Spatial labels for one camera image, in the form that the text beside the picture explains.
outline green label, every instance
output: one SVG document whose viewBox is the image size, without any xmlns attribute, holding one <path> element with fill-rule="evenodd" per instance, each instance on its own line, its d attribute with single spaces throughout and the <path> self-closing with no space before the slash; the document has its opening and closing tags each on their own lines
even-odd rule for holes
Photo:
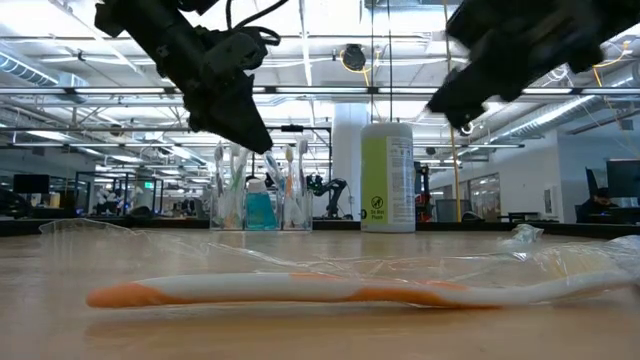
<svg viewBox="0 0 640 360">
<path fill-rule="evenodd" d="M 362 140 L 362 222 L 388 224 L 387 138 Z"/>
</svg>

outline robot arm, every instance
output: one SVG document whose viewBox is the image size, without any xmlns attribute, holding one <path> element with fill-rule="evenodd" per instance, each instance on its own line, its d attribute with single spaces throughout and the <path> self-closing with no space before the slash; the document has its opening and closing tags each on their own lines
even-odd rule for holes
<svg viewBox="0 0 640 360">
<path fill-rule="evenodd" d="M 140 44 L 184 93 L 195 131 L 219 134 L 264 153 L 272 141 L 252 98 L 254 77 L 266 45 L 278 45 L 275 32 L 247 23 L 288 0 L 226 31 L 193 28 L 180 11 L 202 15 L 218 0 L 103 0 L 96 27 L 116 37 L 124 30 Z M 470 50 L 471 63 L 456 69 L 428 104 L 453 127 L 464 128 L 498 95 L 516 100 L 540 76 L 568 63 L 573 72 L 602 61 L 599 45 L 640 21 L 640 0 L 465 0 L 446 31 Z"/>
<path fill-rule="evenodd" d="M 516 100 L 536 79 L 568 63 L 574 73 L 603 60 L 600 44 L 640 21 L 638 0 L 466 0 L 447 34 L 470 50 L 428 107 L 460 130 L 494 95 Z"/>
<path fill-rule="evenodd" d="M 194 131 L 213 132 L 262 154 L 273 143 L 253 101 L 254 76 L 244 71 L 262 65 L 266 46 L 279 45 L 280 37 L 272 30 L 244 25 L 287 1 L 231 28 L 228 0 L 226 31 L 194 28 L 180 12 L 202 15 L 218 0 L 104 0 L 96 5 L 95 23 L 112 37 L 126 30 L 135 39 L 160 75 L 184 93 Z"/>
<path fill-rule="evenodd" d="M 347 181 L 343 179 L 333 179 L 326 184 L 322 183 L 322 177 L 311 175 L 307 176 L 307 187 L 313 191 L 313 195 L 322 196 L 328 191 L 333 191 L 333 194 L 329 194 L 329 205 L 327 206 L 327 212 L 329 218 L 338 218 L 338 200 L 340 195 L 347 187 Z"/>
</svg>

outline orange and white toothbrush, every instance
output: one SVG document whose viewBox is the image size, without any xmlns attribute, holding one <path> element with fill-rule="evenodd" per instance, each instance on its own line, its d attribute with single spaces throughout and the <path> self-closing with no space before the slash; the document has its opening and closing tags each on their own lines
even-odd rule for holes
<svg viewBox="0 0 640 360">
<path fill-rule="evenodd" d="M 95 308 L 229 302 L 399 302 L 432 307 L 518 306 L 595 295 L 633 285 L 613 269 L 571 275 L 536 285 L 477 288 L 446 282 L 336 277 L 323 274 L 247 273 L 148 279 L 99 289 L 87 297 Z"/>
</svg>

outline clear plastic packaging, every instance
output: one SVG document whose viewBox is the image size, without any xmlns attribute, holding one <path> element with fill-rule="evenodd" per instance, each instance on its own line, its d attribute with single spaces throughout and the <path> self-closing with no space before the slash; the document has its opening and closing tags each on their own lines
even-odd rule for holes
<svg viewBox="0 0 640 360">
<path fill-rule="evenodd" d="M 47 272 L 90 294 L 94 307 L 251 301 L 502 307 L 595 296 L 640 279 L 638 236 L 492 252 L 500 248 L 496 241 L 484 254 L 335 258 L 312 239 L 283 237 L 274 246 L 260 233 L 203 237 L 88 220 L 54 222 L 42 232 Z M 284 250 L 290 247 L 296 251 Z"/>
</svg>

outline bottle cap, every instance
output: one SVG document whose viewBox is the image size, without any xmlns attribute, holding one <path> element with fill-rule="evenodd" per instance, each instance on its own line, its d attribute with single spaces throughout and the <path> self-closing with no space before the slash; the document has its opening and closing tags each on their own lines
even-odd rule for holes
<svg viewBox="0 0 640 360">
<path fill-rule="evenodd" d="M 264 181 L 262 180 L 251 179 L 249 180 L 249 185 L 247 186 L 247 192 L 251 194 L 267 192 L 267 185 L 265 185 Z"/>
</svg>

